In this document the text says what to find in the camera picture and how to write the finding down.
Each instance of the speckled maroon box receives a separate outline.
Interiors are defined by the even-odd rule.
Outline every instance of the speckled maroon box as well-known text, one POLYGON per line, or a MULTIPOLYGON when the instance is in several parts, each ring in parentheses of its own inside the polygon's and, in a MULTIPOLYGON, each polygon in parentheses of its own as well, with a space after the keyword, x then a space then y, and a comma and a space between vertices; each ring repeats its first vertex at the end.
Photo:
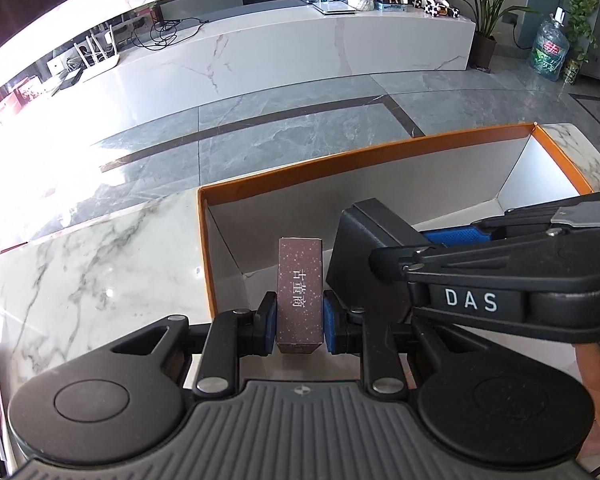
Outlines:
POLYGON ((280 238, 276 335, 283 354, 322 344, 322 240, 280 238))

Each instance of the gray gripper cover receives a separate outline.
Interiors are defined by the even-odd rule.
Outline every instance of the gray gripper cover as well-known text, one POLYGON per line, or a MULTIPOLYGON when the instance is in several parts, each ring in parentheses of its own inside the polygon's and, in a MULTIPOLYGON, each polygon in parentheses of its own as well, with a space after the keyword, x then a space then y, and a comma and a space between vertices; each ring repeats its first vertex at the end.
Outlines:
POLYGON ((250 381, 200 403, 162 447, 121 465, 62 469, 36 460, 16 480, 584 480, 575 462, 506 472, 462 462, 430 441, 410 408, 357 383, 250 381))

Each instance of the potted plant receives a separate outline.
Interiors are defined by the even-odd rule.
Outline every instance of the potted plant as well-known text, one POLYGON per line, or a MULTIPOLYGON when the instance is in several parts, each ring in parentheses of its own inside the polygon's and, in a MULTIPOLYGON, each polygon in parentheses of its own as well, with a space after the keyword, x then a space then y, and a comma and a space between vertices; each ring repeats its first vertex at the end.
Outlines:
POLYGON ((507 0, 474 0, 473 3, 462 0, 471 7, 475 17, 474 42, 469 54, 469 64, 483 70, 488 70, 491 57, 496 47, 493 38, 493 29, 498 20, 507 12, 522 10, 523 12, 537 12, 531 7, 509 6, 502 8, 507 0))
POLYGON ((600 0, 568 0, 566 11, 569 13, 569 21, 566 26, 565 35, 571 45, 569 59, 565 65, 564 78, 567 82, 575 82, 582 63, 587 60, 586 49, 583 43, 589 41, 590 46, 596 48, 598 43, 593 35, 589 23, 589 16, 598 8, 600 0))

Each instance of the metal screw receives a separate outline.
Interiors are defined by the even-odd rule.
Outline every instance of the metal screw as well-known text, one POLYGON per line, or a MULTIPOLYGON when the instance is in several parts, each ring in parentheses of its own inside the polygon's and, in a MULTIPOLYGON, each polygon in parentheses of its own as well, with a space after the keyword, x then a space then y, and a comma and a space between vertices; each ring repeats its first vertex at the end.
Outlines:
POLYGON ((229 387, 229 383, 222 377, 205 377, 196 386, 204 394, 219 394, 229 387))
POLYGON ((551 236, 551 237, 560 236, 563 233, 564 233, 564 230, 560 227, 552 227, 551 229, 546 230, 547 236, 551 236))
POLYGON ((374 381, 372 388, 379 394, 392 395, 400 392, 404 388, 404 383, 400 379, 383 377, 374 381))

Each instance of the white marble tabletop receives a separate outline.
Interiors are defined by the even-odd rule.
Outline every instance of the white marble tabletop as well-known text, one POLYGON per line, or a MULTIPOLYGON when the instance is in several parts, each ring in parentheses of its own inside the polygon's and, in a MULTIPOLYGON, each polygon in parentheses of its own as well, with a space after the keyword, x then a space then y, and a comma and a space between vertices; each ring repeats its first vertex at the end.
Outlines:
MULTIPOLYGON (((600 154, 584 135, 571 124, 544 129, 600 190, 600 154)), ((163 316, 210 321, 196 197, 191 189, 0 255, 6 399, 29 378, 163 316)))

